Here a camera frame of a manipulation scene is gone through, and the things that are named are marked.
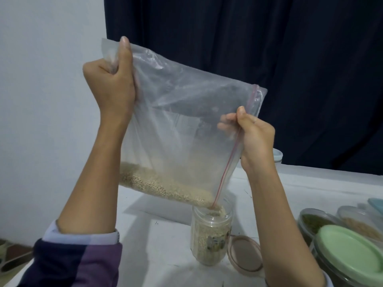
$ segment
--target fingernail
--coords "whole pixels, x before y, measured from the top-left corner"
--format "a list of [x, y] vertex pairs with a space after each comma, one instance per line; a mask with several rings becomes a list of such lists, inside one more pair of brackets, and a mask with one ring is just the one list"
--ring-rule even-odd
[[246, 111], [245, 111], [245, 107], [244, 106], [240, 106], [238, 108], [238, 113], [242, 116], [244, 114], [246, 114]]
[[125, 36], [121, 36], [120, 42], [121, 42], [122, 45], [124, 45], [126, 48], [130, 48], [129, 39], [126, 38]]

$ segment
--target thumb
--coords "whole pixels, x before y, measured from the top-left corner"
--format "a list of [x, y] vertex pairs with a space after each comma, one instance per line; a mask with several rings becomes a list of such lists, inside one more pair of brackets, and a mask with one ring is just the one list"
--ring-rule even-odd
[[123, 75], [132, 75], [133, 55], [129, 40], [122, 36], [118, 47], [118, 72]]
[[253, 121], [248, 117], [243, 106], [237, 109], [237, 121], [245, 132], [248, 132], [254, 126]]

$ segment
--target hand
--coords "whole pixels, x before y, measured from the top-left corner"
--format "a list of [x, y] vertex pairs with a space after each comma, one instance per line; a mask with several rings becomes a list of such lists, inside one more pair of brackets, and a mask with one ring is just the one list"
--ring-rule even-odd
[[129, 40], [122, 37], [118, 48], [118, 70], [110, 74], [109, 64], [102, 58], [83, 66], [84, 77], [100, 108], [101, 122], [128, 125], [136, 91], [133, 79], [133, 56]]
[[244, 107], [239, 107], [237, 113], [223, 115], [217, 127], [230, 134], [237, 130], [236, 122], [244, 131], [244, 150], [241, 164], [247, 175], [258, 175], [265, 169], [275, 168], [274, 127], [247, 114]]

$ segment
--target white tabletop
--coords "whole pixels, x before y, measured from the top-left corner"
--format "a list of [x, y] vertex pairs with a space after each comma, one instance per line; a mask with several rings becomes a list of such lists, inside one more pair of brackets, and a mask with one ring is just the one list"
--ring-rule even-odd
[[[295, 217], [306, 207], [336, 213], [342, 205], [368, 208], [368, 198], [383, 198], [382, 176], [287, 165], [279, 165], [278, 172]], [[250, 186], [242, 169], [235, 170], [228, 189], [236, 204], [232, 234], [258, 241]], [[263, 278], [237, 273], [227, 257], [215, 267], [194, 259], [187, 205], [120, 187], [117, 213], [123, 244], [118, 286], [265, 286]], [[6, 287], [17, 286], [26, 268]]]

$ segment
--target curtain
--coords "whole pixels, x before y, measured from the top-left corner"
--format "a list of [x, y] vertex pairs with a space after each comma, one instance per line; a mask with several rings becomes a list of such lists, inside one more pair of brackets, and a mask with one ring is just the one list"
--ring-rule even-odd
[[104, 0], [107, 37], [268, 89], [283, 163], [383, 174], [383, 0]]

